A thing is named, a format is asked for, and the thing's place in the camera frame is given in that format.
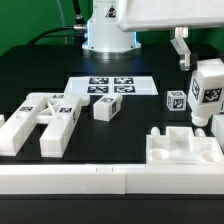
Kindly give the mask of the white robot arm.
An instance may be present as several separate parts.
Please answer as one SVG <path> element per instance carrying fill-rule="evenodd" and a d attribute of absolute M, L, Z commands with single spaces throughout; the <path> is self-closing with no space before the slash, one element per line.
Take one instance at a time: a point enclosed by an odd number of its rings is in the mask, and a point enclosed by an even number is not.
<path fill-rule="evenodd" d="M 185 42 L 188 31 L 223 26 L 224 0 L 93 0 L 83 51 L 118 59 L 141 48 L 138 32 L 169 30 L 180 67 L 188 71 L 196 64 Z"/>

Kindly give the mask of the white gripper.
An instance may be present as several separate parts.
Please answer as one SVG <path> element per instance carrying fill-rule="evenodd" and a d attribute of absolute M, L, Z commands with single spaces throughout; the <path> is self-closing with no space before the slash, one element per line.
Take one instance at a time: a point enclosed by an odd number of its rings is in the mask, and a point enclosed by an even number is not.
<path fill-rule="evenodd" d="M 170 42 L 180 56 L 181 70 L 189 71 L 187 27 L 223 26 L 224 0 L 118 0 L 117 20 L 125 32 L 174 28 Z"/>

